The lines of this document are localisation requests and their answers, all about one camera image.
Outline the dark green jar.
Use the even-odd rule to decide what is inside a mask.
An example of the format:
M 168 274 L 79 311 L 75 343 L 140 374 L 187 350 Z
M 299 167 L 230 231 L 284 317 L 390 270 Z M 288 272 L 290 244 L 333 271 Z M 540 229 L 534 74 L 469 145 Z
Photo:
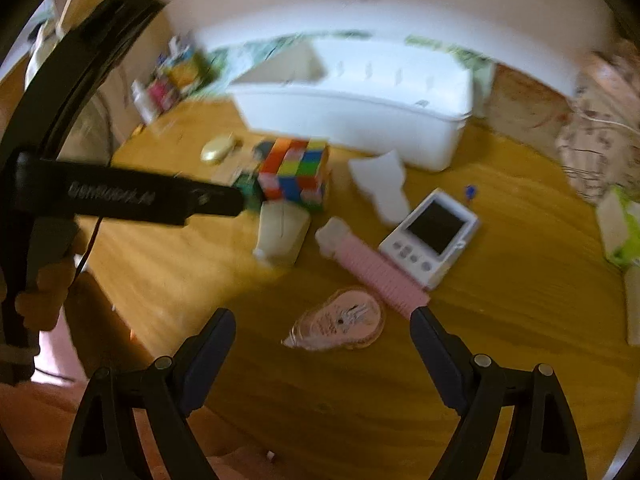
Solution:
M 257 174 L 242 171 L 235 177 L 232 186 L 241 191 L 244 197 L 245 209 L 258 214 L 260 208 L 262 208 L 264 193 L 258 182 Z

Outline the multicolour puzzle cube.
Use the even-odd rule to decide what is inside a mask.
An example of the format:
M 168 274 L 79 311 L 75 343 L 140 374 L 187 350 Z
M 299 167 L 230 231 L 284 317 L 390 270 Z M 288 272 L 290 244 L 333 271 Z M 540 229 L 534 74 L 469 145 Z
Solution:
M 323 139 L 277 138 L 259 161 L 257 179 L 266 200 L 288 200 L 322 210 L 329 183 L 330 146 Z

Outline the pink hair roller brush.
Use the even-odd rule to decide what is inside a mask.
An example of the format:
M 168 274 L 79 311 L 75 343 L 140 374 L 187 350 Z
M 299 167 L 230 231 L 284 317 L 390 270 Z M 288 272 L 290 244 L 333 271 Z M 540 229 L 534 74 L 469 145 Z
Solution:
M 427 293 L 380 252 L 356 237 L 342 219 L 329 218 L 314 238 L 322 255 L 337 262 L 404 318 L 428 305 Z

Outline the pink correction tape dispenser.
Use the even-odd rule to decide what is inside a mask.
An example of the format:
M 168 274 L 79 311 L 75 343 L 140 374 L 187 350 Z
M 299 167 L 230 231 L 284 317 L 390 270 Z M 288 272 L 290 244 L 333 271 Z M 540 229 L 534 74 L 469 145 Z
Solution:
M 367 348 L 381 336 L 384 304 L 362 287 L 344 288 L 306 311 L 282 340 L 286 348 L 312 352 Z

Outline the gold oval compact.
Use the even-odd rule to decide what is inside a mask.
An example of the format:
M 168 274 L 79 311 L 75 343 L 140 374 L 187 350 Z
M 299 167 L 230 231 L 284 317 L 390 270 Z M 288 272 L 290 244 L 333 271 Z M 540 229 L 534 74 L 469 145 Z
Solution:
M 239 138 L 228 133 L 215 136 L 204 144 L 200 159 L 204 164 L 216 165 L 222 162 L 239 144 Z

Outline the black power adapter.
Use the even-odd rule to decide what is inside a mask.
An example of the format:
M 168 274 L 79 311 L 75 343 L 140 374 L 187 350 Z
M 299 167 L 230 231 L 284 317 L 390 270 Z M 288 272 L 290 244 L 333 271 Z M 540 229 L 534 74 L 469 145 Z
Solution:
M 256 160 L 263 162 L 271 152 L 274 142 L 263 140 L 253 146 L 253 157 Z

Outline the pink red packet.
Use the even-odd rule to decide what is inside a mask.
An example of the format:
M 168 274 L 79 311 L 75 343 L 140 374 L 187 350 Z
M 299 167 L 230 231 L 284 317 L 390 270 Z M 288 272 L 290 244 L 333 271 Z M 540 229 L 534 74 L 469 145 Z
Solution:
M 149 84 L 148 91 L 163 113 L 171 110 L 179 102 L 179 93 L 166 78 L 154 77 Z

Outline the white spray bottle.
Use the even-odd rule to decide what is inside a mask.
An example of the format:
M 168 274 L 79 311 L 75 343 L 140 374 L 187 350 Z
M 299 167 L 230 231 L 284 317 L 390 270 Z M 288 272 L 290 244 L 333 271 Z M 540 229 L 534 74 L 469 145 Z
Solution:
M 135 79 L 131 83 L 131 97 L 134 102 L 134 107 L 137 109 L 142 122 L 145 125 L 152 124 L 157 117 L 160 116 L 160 112 L 149 93 L 146 91 L 145 86 Z

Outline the white foam piece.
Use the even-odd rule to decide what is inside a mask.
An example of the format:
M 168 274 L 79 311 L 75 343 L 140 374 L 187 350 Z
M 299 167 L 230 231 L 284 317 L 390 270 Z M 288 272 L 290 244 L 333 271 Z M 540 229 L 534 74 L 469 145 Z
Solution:
M 348 169 L 352 182 L 386 226 L 398 226 L 410 214 L 404 193 L 406 170 L 396 150 L 378 157 L 353 158 Z

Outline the white handheld game console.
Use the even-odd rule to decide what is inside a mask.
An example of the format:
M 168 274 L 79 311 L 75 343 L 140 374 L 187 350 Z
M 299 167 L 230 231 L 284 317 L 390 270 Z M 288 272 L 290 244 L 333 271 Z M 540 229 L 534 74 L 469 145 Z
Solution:
M 479 227 L 474 212 L 436 188 L 378 245 L 378 251 L 422 288 L 432 290 Z

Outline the white plastic storage bin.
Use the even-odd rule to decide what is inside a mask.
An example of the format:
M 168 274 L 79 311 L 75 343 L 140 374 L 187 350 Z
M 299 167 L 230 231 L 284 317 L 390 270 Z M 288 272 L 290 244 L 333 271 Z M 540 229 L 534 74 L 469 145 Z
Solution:
M 473 76 L 447 52 L 397 42 L 308 39 L 229 84 L 247 128 L 322 138 L 446 169 L 473 110 Z

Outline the green tissue box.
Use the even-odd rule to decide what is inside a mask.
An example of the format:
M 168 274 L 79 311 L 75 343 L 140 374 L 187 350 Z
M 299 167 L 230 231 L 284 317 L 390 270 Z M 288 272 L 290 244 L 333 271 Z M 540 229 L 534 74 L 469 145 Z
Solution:
M 639 264 L 639 203 L 618 185 L 596 208 L 605 259 L 620 269 Z

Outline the small blue pin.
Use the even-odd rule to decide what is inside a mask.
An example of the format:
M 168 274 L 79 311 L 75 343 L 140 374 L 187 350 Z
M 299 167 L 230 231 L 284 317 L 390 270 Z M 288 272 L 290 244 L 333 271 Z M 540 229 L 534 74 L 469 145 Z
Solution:
M 468 185 L 464 191 L 465 203 L 471 205 L 474 198 L 477 196 L 477 188 L 474 185 Z

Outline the patterned fabric bag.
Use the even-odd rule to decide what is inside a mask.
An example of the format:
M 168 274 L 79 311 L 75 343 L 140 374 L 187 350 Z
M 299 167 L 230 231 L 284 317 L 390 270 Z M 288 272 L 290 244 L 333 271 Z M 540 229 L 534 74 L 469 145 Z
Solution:
M 620 39 L 582 63 L 570 119 L 555 140 L 561 166 L 577 194 L 599 203 L 617 185 L 639 198 L 639 48 Z

